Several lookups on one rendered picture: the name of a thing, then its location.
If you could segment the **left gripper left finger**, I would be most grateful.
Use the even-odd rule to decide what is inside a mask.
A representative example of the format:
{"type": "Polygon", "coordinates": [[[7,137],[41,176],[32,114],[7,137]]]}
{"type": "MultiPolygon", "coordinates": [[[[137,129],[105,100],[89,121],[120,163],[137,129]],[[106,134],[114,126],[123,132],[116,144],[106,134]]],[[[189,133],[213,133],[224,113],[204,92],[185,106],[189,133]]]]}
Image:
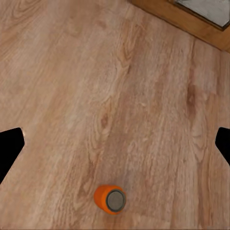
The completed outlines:
{"type": "Polygon", "coordinates": [[[24,146],[21,128],[0,133],[0,184],[24,146]]]}

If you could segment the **can of soda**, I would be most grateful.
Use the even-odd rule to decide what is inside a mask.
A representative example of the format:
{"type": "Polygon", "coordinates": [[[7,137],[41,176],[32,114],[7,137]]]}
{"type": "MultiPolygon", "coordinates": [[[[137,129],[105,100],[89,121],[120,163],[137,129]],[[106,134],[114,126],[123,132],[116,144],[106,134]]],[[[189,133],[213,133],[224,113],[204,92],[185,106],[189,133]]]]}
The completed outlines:
{"type": "Polygon", "coordinates": [[[126,194],[118,186],[103,184],[93,194],[95,204],[103,211],[118,214],[126,205],[126,194]]]}

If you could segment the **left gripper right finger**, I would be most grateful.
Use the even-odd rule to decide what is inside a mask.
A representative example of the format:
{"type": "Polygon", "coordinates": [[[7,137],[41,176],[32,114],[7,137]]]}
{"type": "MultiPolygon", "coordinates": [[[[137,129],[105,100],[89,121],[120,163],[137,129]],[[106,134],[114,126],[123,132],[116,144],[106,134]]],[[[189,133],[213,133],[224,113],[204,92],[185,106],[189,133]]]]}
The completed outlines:
{"type": "Polygon", "coordinates": [[[220,127],[217,132],[215,144],[230,165],[230,129],[220,127]]]}

